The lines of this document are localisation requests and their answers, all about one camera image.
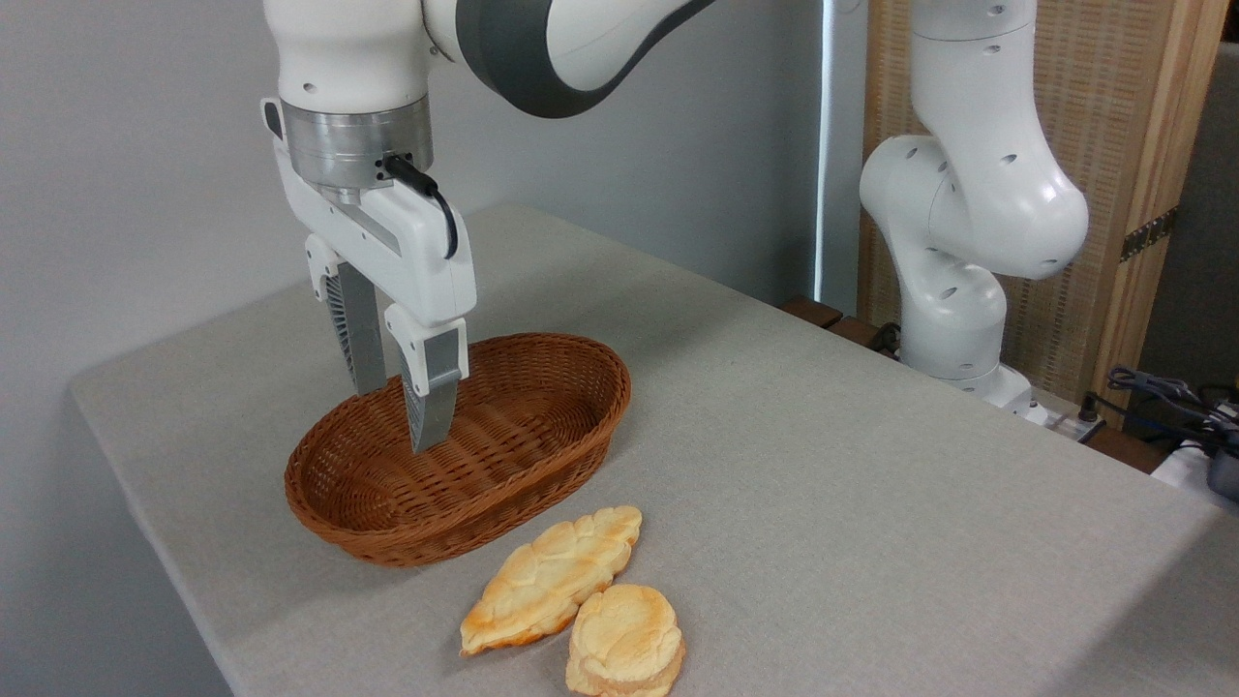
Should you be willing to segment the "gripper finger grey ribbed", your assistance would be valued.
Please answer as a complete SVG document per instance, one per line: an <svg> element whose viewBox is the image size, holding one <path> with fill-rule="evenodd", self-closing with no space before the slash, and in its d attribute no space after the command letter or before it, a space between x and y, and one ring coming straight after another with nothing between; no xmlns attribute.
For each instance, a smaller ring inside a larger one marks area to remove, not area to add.
<svg viewBox="0 0 1239 697"><path fill-rule="evenodd" d="M305 250L316 300L330 310L356 392L378 391L387 384L388 375L375 286L317 234L307 236Z"/></svg>
<svg viewBox="0 0 1239 697"><path fill-rule="evenodd" d="M411 447L414 453L425 453L447 439L458 383L470 378L468 327L463 318L422 326L395 303L385 310L384 321L401 352Z"/></svg>

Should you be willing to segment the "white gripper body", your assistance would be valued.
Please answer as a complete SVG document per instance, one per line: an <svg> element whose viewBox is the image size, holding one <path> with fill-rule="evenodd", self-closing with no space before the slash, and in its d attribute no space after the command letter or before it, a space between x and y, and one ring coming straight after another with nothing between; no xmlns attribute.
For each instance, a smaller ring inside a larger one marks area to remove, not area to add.
<svg viewBox="0 0 1239 697"><path fill-rule="evenodd" d="M468 230L429 175L427 99L378 113L261 102L292 215L419 323L476 305Z"/></svg>

